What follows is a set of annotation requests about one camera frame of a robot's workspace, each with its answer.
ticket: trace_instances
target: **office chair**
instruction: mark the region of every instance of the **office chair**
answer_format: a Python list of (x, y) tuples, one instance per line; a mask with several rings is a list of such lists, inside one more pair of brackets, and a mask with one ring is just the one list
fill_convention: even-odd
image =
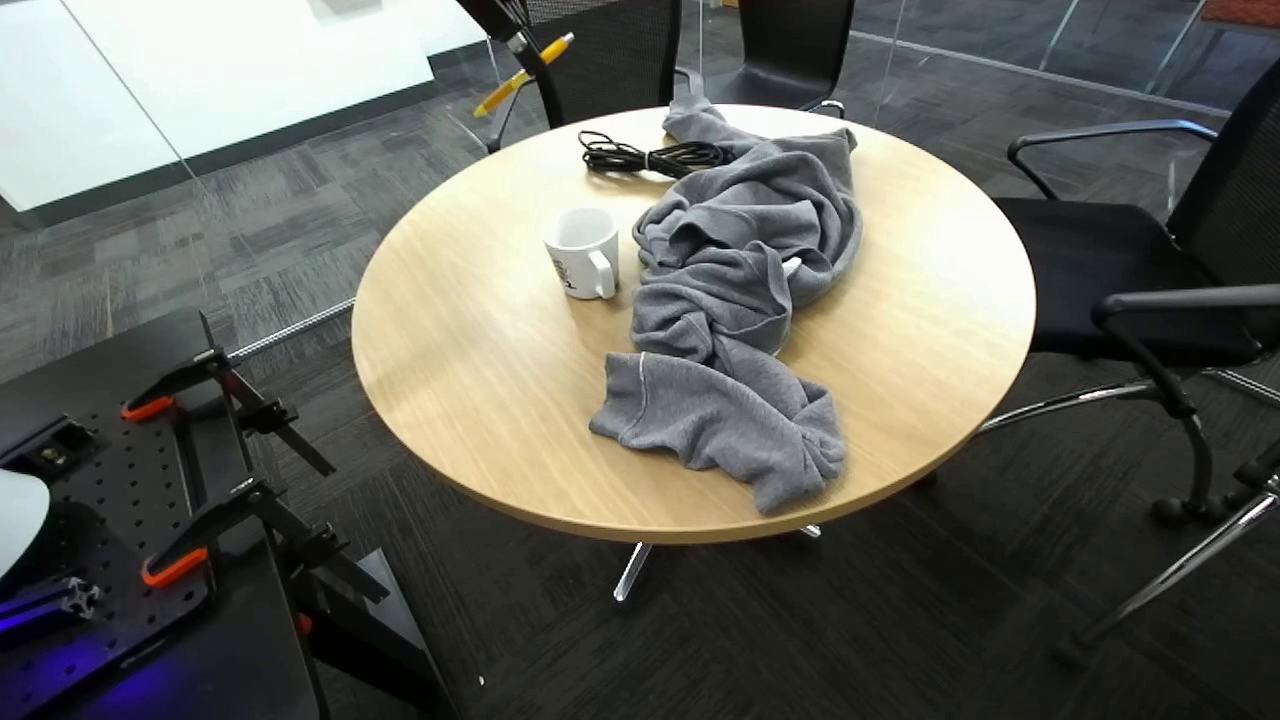
[(740, 0), (744, 67), (707, 85), (715, 105), (831, 107), (857, 0)]
[[(556, 17), (556, 0), (534, 0), (521, 3), (518, 20), (538, 42), (574, 32), (569, 50), (549, 65), (538, 85), (549, 128), (671, 101), (680, 0), (609, 0), (569, 17)], [(502, 107), (491, 130), (480, 141), (490, 151), (503, 142), (512, 107), (518, 101)]]
[[(1081, 204), (1024, 163), (1027, 148), (1190, 130), (1214, 141), (1169, 220), (1133, 204)], [(1214, 447), (1184, 374), (1209, 371), (1260, 401), (1280, 391), (1241, 369), (1280, 345), (1280, 59), (1252, 85), (1220, 130), (1190, 121), (1106, 125), (1024, 137), (1008, 161), (1046, 199), (1000, 199), (1037, 273), (1037, 351), (1135, 361), (1144, 378), (1000, 413), (983, 431), (1093, 401), (1157, 401), (1191, 445), (1191, 491), (1161, 498), (1165, 524), (1220, 521), (1209, 495)]]

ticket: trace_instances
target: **gray fabric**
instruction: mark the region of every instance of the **gray fabric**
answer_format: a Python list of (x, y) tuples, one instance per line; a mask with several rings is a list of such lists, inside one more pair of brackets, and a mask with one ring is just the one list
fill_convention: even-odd
[(755, 489), (762, 511), (780, 511), (846, 467), (831, 394), (797, 378), (775, 351), (793, 312), (853, 265), (853, 130), (750, 137), (692, 85), (671, 101), (668, 137), (736, 142), (744, 154), (689, 171), (639, 217), (639, 355), (609, 355), (594, 431), (668, 447), (689, 467), (724, 467)]

